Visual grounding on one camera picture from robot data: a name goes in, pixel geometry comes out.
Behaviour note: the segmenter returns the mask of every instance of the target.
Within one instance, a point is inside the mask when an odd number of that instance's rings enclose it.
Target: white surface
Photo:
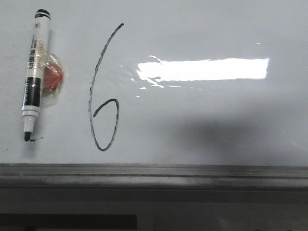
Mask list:
[[[40,8],[51,14],[49,50],[67,76],[56,100],[42,99],[31,138],[43,139],[24,142],[23,87]],[[0,12],[2,163],[308,164],[306,1],[6,0]],[[93,91],[93,111],[120,102],[115,142],[102,153],[90,132],[89,89],[120,23]],[[93,119],[101,146],[115,117],[111,104]]]

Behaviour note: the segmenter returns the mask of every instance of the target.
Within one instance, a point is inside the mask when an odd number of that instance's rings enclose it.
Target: metal ledge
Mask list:
[[[308,167],[0,164],[0,187],[306,190]]]

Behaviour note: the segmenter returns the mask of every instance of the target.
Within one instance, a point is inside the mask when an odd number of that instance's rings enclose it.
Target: handwritten number 6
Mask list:
[[[123,26],[124,24],[120,24],[116,29],[115,31],[111,34],[110,38],[108,39],[107,43],[105,44],[105,47],[104,49],[102,50],[102,53],[101,53],[101,56],[96,64],[96,67],[95,67],[95,72],[94,72],[94,76],[92,78],[92,83],[91,83],[91,87],[90,87],[90,99],[89,99],[89,116],[90,116],[90,126],[91,126],[91,133],[92,133],[92,136],[94,138],[94,142],[95,142],[95,145],[96,147],[101,150],[101,151],[107,151],[114,139],[115,139],[115,136],[116,136],[116,130],[117,130],[117,126],[118,126],[118,123],[119,123],[119,111],[120,111],[120,105],[119,105],[119,101],[117,99],[109,99],[107,100],[106,102],[104,102],[101,106],[99,106],[96,111],[94,112],[93,116],[92,116],[92,95],[93,95],[93,88],[94,88],[94,82],[95,82],[95,79],[96,79],[96,75],[97,75],[97,72],[98,72],[98,69],[100,67],[100,64],[102,62],[102,59],[103,59],[103,56],[107,50],[107,47],[110,43],[110,41],[112,40],[112,38],[114,37],[114,35],[117,33],[117,31]],[[96,136],[95,136],[95,132],[94,132],[94,127],[93,127],[93,117],[95,117],[98,112],[103,108],[105,107],[107,104],[111,103],[111,102],[115,102],[116,104],[116,110],[117,110],[117,113],[116,113],[116,125],[115,125],[115,130],[114,130],[114,133],[112,135],[112,138],[108,144],[108,146],[106,148],[101,148],[100,145],[98,144],[97,140],[96,140]]]

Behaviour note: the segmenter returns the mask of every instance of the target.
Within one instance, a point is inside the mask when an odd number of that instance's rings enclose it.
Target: marker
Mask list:
[[[40,9],[35,14],[34,30],[28,60],[24,102],[22,107],[25,120],[25,141],[30,139],[33,126],[39,115],[40,99],[44,81],[44,53],[47,50],[49,37],[50,14]]]

